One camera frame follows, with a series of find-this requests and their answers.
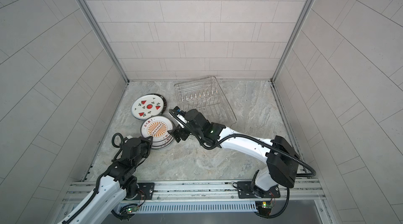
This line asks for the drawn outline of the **orange sunburst plate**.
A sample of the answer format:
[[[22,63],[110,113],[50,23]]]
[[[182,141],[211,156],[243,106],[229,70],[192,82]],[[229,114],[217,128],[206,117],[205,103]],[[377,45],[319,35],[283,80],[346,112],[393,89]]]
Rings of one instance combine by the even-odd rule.
[[[174,123],[164,116],[155,116],[145,120],[141,126],[141,135],[146,138],[152,136],[157,139],[169,137],[169,130],[174,128]]]
[[[149,131],[150,136],[153,137],[152,148],[163,148],[174,140],[167,129],[159,129]]]

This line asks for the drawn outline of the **white watermelon plate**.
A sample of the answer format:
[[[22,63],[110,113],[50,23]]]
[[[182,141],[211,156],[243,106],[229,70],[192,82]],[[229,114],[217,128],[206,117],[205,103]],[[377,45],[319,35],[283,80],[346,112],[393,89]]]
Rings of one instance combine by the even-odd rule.
[[[138,98],[131,107],[132,115],[138,120],[147,120],[157,116],[162,111],[163,100],[160,97],[147,94]]]

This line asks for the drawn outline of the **dark striped rim plate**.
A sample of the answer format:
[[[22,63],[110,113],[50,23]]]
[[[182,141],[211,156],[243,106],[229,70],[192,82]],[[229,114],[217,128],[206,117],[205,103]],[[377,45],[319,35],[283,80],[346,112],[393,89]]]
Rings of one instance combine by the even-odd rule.
[[[162,95],[157,94],[157,93],[151,93],[151,95],[160,97],[160,98],[163,100],[163,108],[162,108],[162,111],[159,112],[159,114],[158,114],[158,116],[162,116],[163,113],[165,112],[166,108],[167,108],[167,100],[165,99],[165,97],[163,97]]]

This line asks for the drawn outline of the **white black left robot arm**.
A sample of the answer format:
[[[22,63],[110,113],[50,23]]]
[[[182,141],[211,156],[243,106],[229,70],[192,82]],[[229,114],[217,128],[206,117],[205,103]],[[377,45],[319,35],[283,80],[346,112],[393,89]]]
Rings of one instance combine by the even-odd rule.
[[[152,193],[142,189],[134,173],[150,155],[153,137],[123,137],[115,133],[111,143],[118,149],[112,164],[98,176],[94,189],[62,224],[100,224],[109,214],[119,220],[130,220],[151,199]]]

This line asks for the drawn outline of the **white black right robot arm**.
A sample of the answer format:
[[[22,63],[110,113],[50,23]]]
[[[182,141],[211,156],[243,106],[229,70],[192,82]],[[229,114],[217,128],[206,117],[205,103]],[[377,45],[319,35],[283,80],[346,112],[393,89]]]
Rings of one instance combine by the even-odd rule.
[[[192,135],[206,150],[232,149],[266,163],[267,167],[255,173],[250,185],[251,193],[257,197],[267,197],[270,189],[279,185],[294,187],[299,157],[284,138],[260,139],[241,134],[223,124],[211,123],[196,109],[185,112],[176,107],[169,114],[178,123],[169,131],[177,142]]]

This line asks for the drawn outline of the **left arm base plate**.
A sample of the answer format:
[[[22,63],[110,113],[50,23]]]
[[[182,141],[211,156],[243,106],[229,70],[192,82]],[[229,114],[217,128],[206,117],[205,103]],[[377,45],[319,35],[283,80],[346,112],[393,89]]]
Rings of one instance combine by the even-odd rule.
[[[133,183],[127,189],[125,200],[151,200],[154,193],[154,183]]]

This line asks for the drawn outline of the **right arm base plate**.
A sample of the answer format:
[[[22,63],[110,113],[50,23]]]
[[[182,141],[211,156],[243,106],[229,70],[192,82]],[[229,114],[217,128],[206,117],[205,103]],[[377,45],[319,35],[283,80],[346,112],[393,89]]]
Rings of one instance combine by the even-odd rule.
[[[236,183],[236,189],[240,199],[281,197],[278,185],[272,186],[268,190],[263,190],[252,184],[252,181],[243,181]]]

